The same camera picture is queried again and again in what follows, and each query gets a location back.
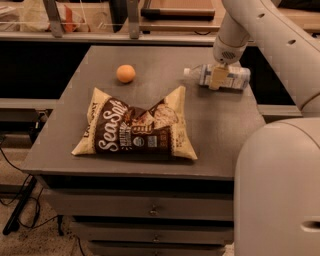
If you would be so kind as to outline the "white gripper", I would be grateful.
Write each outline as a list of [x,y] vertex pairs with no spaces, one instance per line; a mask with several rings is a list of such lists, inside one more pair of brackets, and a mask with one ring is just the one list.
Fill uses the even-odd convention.
[[219,36],[216,37],[213,45],[213,56],[221,64],[215,65],[211,69],[210,89],[217,90],[221,86],[229,74],[228,65],[238,62],[245,49],[246,46],[229,46]]

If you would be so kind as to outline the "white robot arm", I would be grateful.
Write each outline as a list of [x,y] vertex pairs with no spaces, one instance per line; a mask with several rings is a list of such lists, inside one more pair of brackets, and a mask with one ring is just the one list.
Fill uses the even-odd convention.
[[281,0],[222,0],[220,63],[253,40],[302,115],[264,125],[234,178],[235,256],[320,256],[320,43],[278,11]]

